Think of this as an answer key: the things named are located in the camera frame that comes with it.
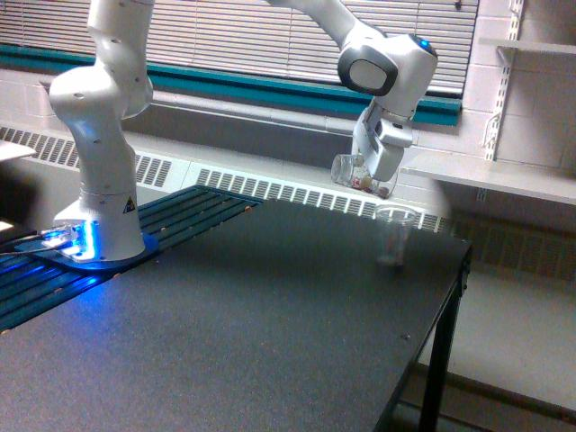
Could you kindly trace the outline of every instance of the teal window frame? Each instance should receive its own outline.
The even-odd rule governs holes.
[[[95,58],[52,49],[0,44],[0,67],[24,68],[62,73],[78,66],[93,65]],[[251,76],[194,67],[149,63],[148,75],[154,86],[214,97],[232,97],[293,109],[313,109],[359,115],[371,96],[342,85],[308,83],[267,76]],[[425,96],[418,104],[414,122],[456,126],[462,100]]]

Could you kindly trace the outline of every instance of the clear plastic cup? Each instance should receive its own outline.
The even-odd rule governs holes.
[[[418,214],[410,207],[385,204],[376,207],[378,257],[385,266],[403,266],[406,243]]]
[[[376,194],[383,199],[392,195],[398,173],[388,182],[374,180],[365,166],[362,155],[336,155],[332,162],[332,181],[338,185]]]

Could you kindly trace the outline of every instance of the white shelf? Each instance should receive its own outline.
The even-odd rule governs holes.
[[[481,45],[492,45],[500,48],[515,50],[543,52],[547,54],[576,55],[576,45],[559,45],[557,43],[529,42],[523,40],[506,40],[493,38],[480,38]]]
[[[452,153],[426,152],[414,157],[402,172],[459,185],[576,205],[576,175],[557,169],[490,162]]]
[[[0,162],[17,158],[25,158],[36,152],[29,147],[13,144],[0,139]]]

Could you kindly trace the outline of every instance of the window blinds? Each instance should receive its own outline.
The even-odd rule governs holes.
[[[460,94],[479,0],[345,0],[389,35],[430,40],[439,65],[430,90]],[[0,42],[94,53],[86,32],[90,0],[8,0]],[[337,82],[338,47],[308,16],[264,0],[157,0],[148,60]]]

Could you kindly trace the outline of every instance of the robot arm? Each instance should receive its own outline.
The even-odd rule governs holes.
[[[121,261],[145,248],[135,155],[121,121],[152,100],[146,43],[153,7],[154,0],[92,0],[88,31],[96,62],[58,76],[50,87],[52,108],[72,132],[80,159],[80,198],[55,219],[83,227],[80,244],[61,251],[77,262]]]
[[[408,34],[388,38],[355,18],[340,0],[267,2],[308,14],[340,47],[342,84],[374,96],[355,126],[353,148],[373,178],[390,180],[412,144],[407,123],[436,70],[437,54],[429,42]]]

